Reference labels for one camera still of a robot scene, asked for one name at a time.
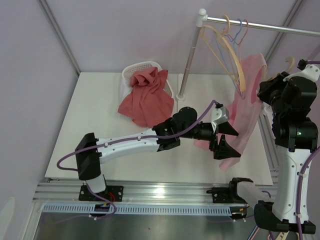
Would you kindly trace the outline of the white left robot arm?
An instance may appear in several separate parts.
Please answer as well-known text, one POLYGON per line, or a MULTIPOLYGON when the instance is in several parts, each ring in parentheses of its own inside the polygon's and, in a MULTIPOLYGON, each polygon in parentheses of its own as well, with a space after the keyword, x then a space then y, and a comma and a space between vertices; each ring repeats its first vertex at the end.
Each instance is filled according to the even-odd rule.
POLYGON ((78 178, 89 185, 90 195, 101 201, 108 194, 102 164, 131 154, 167 151, 180 146, 181 138, 207 141, 217 160, 241 157, 226 141, 227 135, 238 136, 228 122, 226 107, 218 104, 212 116, 211 122, 203 122, 197 111, 187 106, 164 122, 125 138, 97 138, 93 132, 87 133, 75 149, 78 178))

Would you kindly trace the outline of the light pink t shirt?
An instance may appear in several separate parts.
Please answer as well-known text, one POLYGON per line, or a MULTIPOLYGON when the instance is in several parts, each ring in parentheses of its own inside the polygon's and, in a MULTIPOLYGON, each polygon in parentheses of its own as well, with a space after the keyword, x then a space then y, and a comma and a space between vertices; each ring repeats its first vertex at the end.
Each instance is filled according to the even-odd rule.
POLYGON ((264 80, 267 63, 261 53, 247 56, 241 60, 246 90, 242 96, 234 95, 233 102, 227 106, 229 123, 238 136, 227 135, 226 142, 238 153, 243 154, 258 122, 263 102, 257 97, 257 90, 264 80))

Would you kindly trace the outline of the blue wire hanger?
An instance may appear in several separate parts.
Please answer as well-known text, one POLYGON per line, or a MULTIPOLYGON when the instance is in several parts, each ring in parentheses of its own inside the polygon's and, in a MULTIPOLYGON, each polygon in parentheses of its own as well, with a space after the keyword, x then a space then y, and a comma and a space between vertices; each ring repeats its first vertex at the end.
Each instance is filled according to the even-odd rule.
MULTIPOLYGON (((230 20, 227 15, 222 16, 226 20, 230 20)), ((225 63, 225 60, 223 59, 222 66, 226 70, 227 74, 231 77, 233 82, 235 83, 235 86, 243 92, 246 89, 246 83, 245 83, 245 77, 243 73, 243 69, 241 66, 241 61, 240 61, 240 46, 242 40, 240 40, 239 43, 236 42, 238 34, 242 30, 242 25, 240 25, 239 31, 236 33, 235 37, 232 37, 229 34, 231 25, 228 23, 227 28, 224 28, 222 32, 218 32, 215 37, 217 40, 217 46, 218 47, 223 47, 226 50, 228 50, 228 56, 229 56, 229 61, 230 65, 232 68, 232 72, 229 72, 227 68, 227 64, 225 63)))

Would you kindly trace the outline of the pink wire hanger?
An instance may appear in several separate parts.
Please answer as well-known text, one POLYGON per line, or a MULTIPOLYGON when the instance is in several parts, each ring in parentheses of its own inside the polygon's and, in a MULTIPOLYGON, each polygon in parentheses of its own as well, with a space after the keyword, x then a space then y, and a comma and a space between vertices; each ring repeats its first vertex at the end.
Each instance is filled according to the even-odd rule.
MULTIPOLYGON (((230 33, 230 30, 229 30, 229 34, 230 34, 232 37, 235 37, 236 33, 240 30, 240 26, 239 26, 239 29, 237 30, 237 32, 236 32, 234 35, 232 35, 232 34, 230 33)), ((242 43, 243 43, 243 41, 244 41, 244 39, 245 39, 245 37, 246 37, 246 35, 247 35, 247 33, 248 33, 248 30, 249 30, 249 27, 248 27, 248 26, 245 26, 245 32, 244 32, 243 36, 240 38, 240 34, 241 34, 242 31, 243 31, 243 25, 242 25, 241 32, 237 35, 237 38, 236 38, 236 42, 237 42, 237 43, 239 43, 239 42, 242 40, 242 41, 241 41, 240 48, 239 48, 239 50, 240 50, 240 57, 239 57, 240 62, 241 62, 241 58, 242 58, 242 50, 241 50, 241 47, 242 47, 242 43)), ((230 63, 230 59, 229 59, 228 53, 229 53, 229 51, 224 48, 224 53, 221 54, 221 56, 222 56, 222 62, 224 63, 224 61, 225 61, 227 69, 229 70, 229 72, 232 72, 232 67, 231 67, 231 63, 230 63)))

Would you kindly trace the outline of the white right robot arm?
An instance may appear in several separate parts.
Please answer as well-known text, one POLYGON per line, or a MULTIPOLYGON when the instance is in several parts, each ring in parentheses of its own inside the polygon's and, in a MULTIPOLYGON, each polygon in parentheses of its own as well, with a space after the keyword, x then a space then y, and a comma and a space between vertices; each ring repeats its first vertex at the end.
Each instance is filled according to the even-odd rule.
POLYGON ((320 149, 318 128, 308 117, 317 97, 320 71, 315 65, 293 74, 283 72, 259 85, 258 98, 271 106, 272 132, 279 157, 276 197, 270 198, 248 178, 233 178, 227 190, 232 202, 245 200, 256 225, 271 232, 313 235, 307 210, 309 167, 320 149))

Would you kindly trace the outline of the coral red t shirt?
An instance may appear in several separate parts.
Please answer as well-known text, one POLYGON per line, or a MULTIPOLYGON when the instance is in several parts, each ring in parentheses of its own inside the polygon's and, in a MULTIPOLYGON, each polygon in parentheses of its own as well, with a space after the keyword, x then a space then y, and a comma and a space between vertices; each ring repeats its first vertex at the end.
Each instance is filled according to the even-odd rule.
POLYGON ((168 71, 157 67, 136 71, 130 78, 132 92, 121 102, 118 113, 136 125, 152 128, 171 117, 174 99, 165 91, 168 71))

